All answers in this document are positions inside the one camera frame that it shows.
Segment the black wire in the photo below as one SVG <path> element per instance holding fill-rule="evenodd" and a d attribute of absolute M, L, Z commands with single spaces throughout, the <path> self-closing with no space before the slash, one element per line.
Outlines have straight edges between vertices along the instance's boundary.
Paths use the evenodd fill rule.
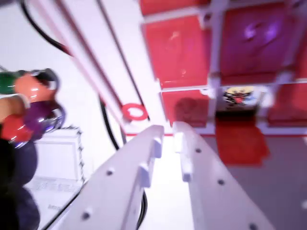
<path fill-rule="evenodd" d="M 136 225 L 136 229 L 139 229 L 141 224 L 143 223 L 146 213 L 147 213 L 147 207 L 148 207 L 148 203 L 147 203 L 147 196 L 145 191 L 143 192 L 143 198 L 142 198 L 142 204 L 141 204 L 141 213 L 139 216 L 139 220 L 138 223 Z"/>
<path fill-rule="evenodd" d="M 60 51 L 68 54 L 71 56 L 71 54 L 68 52 L 68 50 L 66 49 L 66 47 L 55 41 L 54 39 L 52 39 L 50 36 L 48 36 L 37 24 L 36 22 L 34 22 L 32 16 L 30 15 L 29 13 L 29 10 L 28 10 L 28 7 L 27 7 L 27 4 L 26 4 L 26 0 L 20 0 L 20 6 L 22 8 L 22 11 L 25 15 L 25 17 L 27 18 L 28 22 L 33 26 L 33 28 L 49 43 L 51 44 L 52 46 L 54 46 L 55 48 L 59 49 Z M 107 129 L 107 132 L 109 134 L 109 137 L 114 145 L 114 148 L 116 150 L 119 149 L 119 146 L 114 138 L 114 135 L 113 135 L 113 132 L 111 130 L 111 127 L 110 127 L 110 123 L 109 123 L 109 119 L 107 117 L 107 114 L 106 114 L 106 106 L 105 104 L 100 100 L 100 105 L 101 105 L 101 111 L 102 111 L 102 114 L 103 114 L 103 117 L 104 117 L 104 121 L 105 121 L 105 125 L 106 125 L 106 129 Z M 140 216 L 139 216 L 139 220 L 138 220 L 138 223 L 137 223 L 137 229 L 139 229 L 139 227 L 141 226 L 141 224 L 143 223 L 144 221 L 144 218 L 145 218 L 145 215 L 146 215 L 146 212 L 147 212 L 147 207 L 148 207 L 148 202 L 147 202 L 147 196 L 146 196 L 146 193 L 144 192 L 143 193 L 143 197 L 142 197 L 142 204 L 141 204 L 141 213 L 140 213 Z"/>
<path fill-rule="evenodd" d="M 111 139 L 111 141 L 112 141 L 112 143 L 114 145 L 114 148 L 116 150 L 119 150 L 119 146 L 118 146 L 118 144 L 117 144 L 117 142 L 115 140 L 115 137 L 113 135 L 113 132 L 111 130 L 111 126 L 110 126 L 110 123 L 109 123 L 109 119 L 108 119 L 107 114 L 106 114 L 106 106 L 105 106 L 105 104 L 102 101 L 100 101 L 100 107 L 101 107 L 102 115 L 104 117 L 107 133 L 109 134 L 109 137 L 110 137 L 110 139 Z"/>
<path fill-rule="evenodd" d="M 55 48 L 59 49 L 60 51 L 70 55 L 65 48 L 65 46 L 56 40 L 52 39 L 50 36 L 48 36 L 37 24 L 34 22 L 32 16 L 30 15 L 29 9 L 26 4 L 26 0 L 20 0 L 20 6 L 21 9 L 27 18 L 28 22 L 34 27 L 34 29 L 51 45 L 53 45 Z"/>
<path fill-rule="evenodd" d="M 119 146 L 118 146 L 118 144 L 115 140 L 115 137 L 114 137 L 113 132 L 112 132 L 111 127 L 110 127 L 109 119 L 108 119 L 107 114 L 106 114 L 106 106 L 102 101 L 100 101 L 100 106 L 101 106 L 101 111 L 102 111 L 102 114 L 103 114 L 103 117 L 104 117 L 106 129 L 107 129 L 107 132 L 109 134 L 109 137 L 110 137 L 114 147 L 116 148 L 116 150 L 119 150 Z M 145 215 L 147 213 L 147 207 L 148 207 L 147 196 L 146 196 L 146 193 L 144 192 L 143 197 L 142 197 L 141 213 L 140 213 L 139 220 L 138 220 L 138 223 L 137 223 L 137 229 L 140 228 L 141 224 L 144 221 Z"/>

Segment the red ring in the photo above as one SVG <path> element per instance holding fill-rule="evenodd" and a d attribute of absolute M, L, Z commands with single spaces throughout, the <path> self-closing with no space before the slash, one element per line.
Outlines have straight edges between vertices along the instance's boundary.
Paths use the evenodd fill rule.
<path fill-rule="evenodd" d="M 129 113 L 129 109 L 131 109 L 131 108 L 137 108 L 137 109 L 142 110 L 142 112 L 143 112 L 142 116 L 132 116 Z M 135 103 L 125 104 L 121 108 L 121 111 L 123 112 L 124 116 L 129 120 L 142 121 L 142 120 L 145 120 L 145 119 L 148 118 L 148 113 L 147 113 L 146 109 L 144 108 L 144 106 L 141 105 L 141 104 L 135 104 Z"/>

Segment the screw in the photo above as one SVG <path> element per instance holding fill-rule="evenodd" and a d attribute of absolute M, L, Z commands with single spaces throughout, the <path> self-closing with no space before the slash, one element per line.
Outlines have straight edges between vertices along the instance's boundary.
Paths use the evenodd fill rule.
<path fill-rule="evenodd" d="M 90 217 L 91 217 L 91 215 L 93 214 L 93 210 L 91 209 L 91 208 L 87 208 L 84 212 L 83 212 L 83 214 L 82 214 L 82 219 L 83 220 L 87 220 L 87 219 L 89 219 Z"/>
<path fill-rule="evenodd" d="M 221 179 L 218 180 L 217 182 L 218 182 L 219 185 L 224 185 L 224 184 L 225 184 L 225 181 L 224 181 L 224 180 L 221 180 Z"/>
<path fill-rule="evenodd" d="M 250 229 L 250 230 L 257 230 L 257 229 L 258 229 L 258 227 L 257 227 L 257 225 L 256 225 L 256 224 L 251 223 L 251 224 L 249 224 L 249 229 Z"/>

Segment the red panel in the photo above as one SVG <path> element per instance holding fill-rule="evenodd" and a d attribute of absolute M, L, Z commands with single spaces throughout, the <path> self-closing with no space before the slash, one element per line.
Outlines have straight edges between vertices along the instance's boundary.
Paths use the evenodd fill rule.
<path fill-rule="evenodd" d="M 306 126 L 307 83 L 283 85 L 276 95 L 274 106 L 269 110 L 271 126 Z"/>
<path fill-rule="evenodd" d="M 221 77 L 221 85 L 248 85 L 254 83 L 271 83 L 275 80 L 275 77 L 275 73 L 227 76 Z"/>
<path fill-rule="evenodd" d="M 270 153 L 253 117 L 217 118 L 215 134 L 220 158 L 226 165 L 261 165 Z"/>
<path fill-rule="evenodd" d="M 197 16 L 144 25 L 149 55 L 162 88 L 207 84 L 211 31 Z"/>
<path fill-rule="evenodd" d="M 306 79 L 307 78 L 307 33 L 303 39 L 298 56 L 298 66 L 295 78 Z"/>
<path fill-rule="evenodd" d="M 291 42 L 295 22 L 282 3 L 228 11 L 221 44 L 221 73 L 249 78 L 277 72 Z"/>
<path fill-rule="evenodd" d="M 206 126 L 209 98 L 199 90 L 163 92 L 162 97 L 171 125 L 184 121 L 193 127 Z"/>
<path fill-rule="evenodd" d="M 208 4 L 210 0 L 141 0 L 143 15 Z"/>

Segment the toy figure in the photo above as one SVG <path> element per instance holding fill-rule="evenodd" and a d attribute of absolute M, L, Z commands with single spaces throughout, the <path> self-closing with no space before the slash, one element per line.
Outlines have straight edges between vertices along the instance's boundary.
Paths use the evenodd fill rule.
<path fill-rule="evenodd" d="M 0 137 L 16 148 L 62 126 L 63 108 L 55 101 L 59 80 L 50 69 L 0 73 Z"/>

